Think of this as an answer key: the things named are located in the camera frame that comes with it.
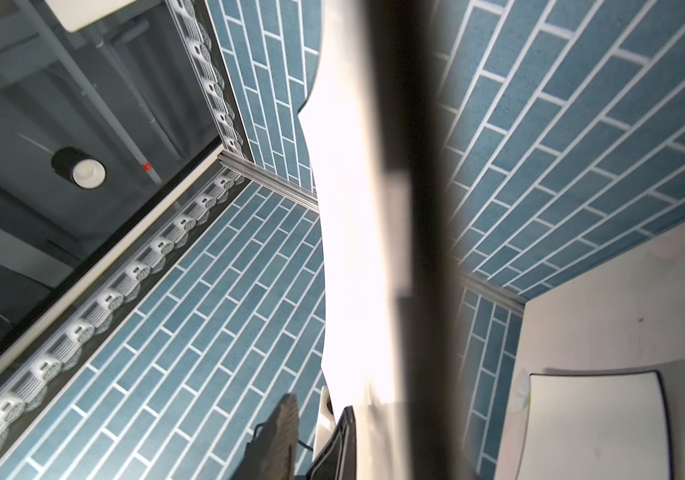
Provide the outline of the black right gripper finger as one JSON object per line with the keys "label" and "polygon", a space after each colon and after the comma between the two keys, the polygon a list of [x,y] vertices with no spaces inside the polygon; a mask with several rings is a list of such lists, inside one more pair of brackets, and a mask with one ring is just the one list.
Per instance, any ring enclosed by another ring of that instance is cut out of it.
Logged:
{"label": "black right gripper finger", "polygon": [[351,406],[342,411],[332,437],[308,468],[306,479],[356,480],[356,420]]}

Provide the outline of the white square plate black rim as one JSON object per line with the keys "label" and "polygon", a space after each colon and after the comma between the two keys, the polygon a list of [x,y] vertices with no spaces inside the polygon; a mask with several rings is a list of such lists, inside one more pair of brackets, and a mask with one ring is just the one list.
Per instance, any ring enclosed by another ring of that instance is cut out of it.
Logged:
{"label": "white square plate black rim", "polygon": [[671,479],[661,376],[529,376],[519,479]]}

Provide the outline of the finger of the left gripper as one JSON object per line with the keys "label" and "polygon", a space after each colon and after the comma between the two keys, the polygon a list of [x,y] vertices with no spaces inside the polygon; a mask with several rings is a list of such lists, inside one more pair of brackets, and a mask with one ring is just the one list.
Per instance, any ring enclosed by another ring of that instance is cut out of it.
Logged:
{"label": "finger of the left gripper", "polygon": [[254,440],[246,447],[232,480],[294,479],[296,451],[300,433],[298,398],[288,393],[282,396],[268,421],[258,429]]}

